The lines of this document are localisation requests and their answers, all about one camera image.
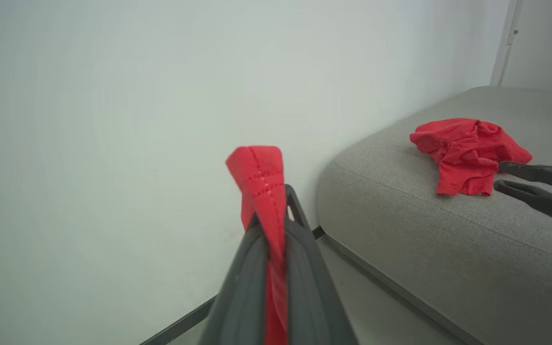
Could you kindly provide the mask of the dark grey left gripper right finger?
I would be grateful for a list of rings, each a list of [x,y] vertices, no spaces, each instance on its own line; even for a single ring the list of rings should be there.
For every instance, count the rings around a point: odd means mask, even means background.
[[[288,345],[358,345],[300,201],[285,186]]]

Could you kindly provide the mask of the grey fabric sofa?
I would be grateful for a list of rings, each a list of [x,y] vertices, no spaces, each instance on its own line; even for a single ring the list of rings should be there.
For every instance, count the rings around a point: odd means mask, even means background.
[[[438,196],[416,127],[466,117],[501,126],[552,165],[552,92],[484,86],[425,108],[337,155],[319,225],[353,260],[474,345],[552,345],[552,218],[491,196]]]

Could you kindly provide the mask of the white door frame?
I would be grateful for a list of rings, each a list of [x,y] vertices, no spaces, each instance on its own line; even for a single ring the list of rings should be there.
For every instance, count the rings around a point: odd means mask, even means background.
[[[522,7],[523,0],[508,1],[508,9],[506,11],[500,44],[489,81],[490,86],[499,87],[502,85],[512,45],[518,34],[518,20]]]

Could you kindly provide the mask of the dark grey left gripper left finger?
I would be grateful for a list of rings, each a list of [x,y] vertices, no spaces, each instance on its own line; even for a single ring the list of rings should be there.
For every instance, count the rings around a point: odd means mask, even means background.
[[[268,263],[269,243],[252,216],[198,345],[264,345]]]

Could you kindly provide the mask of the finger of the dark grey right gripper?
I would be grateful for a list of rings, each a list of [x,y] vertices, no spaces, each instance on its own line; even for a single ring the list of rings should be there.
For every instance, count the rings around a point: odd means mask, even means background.
[[[503,161],[498,164],[499,171],[514,175],[520,179],[533,183],[543,183],[552,186],[552,166],[529,165]]]
[[[498,180],[493,184],[494,190],[511,198],[523,201],[532,209],[552,218],[552,193],[528,184]]]

